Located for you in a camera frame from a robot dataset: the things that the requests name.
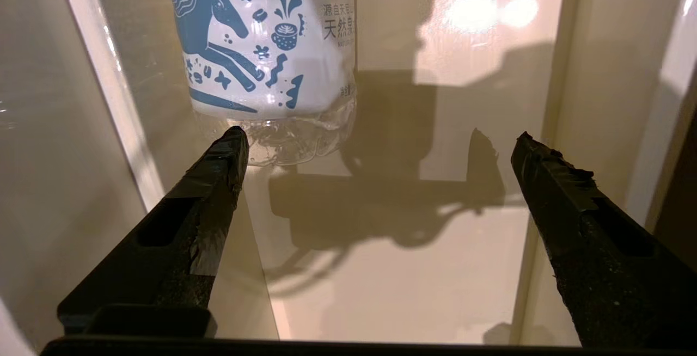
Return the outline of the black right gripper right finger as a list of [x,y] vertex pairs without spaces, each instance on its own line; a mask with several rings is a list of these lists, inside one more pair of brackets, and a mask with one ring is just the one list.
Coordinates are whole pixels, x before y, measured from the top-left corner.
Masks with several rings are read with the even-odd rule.
[[557,150],[524,132],[511,163],[582,346],[694,349],[695,272]]

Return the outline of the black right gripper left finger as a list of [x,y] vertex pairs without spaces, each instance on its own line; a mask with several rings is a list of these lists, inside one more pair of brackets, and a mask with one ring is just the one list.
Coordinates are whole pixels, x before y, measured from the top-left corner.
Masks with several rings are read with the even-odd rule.
[[249,157],[231,127],[60,302],[67,335],[85,332],[111,305],[195,306],[211,298]]

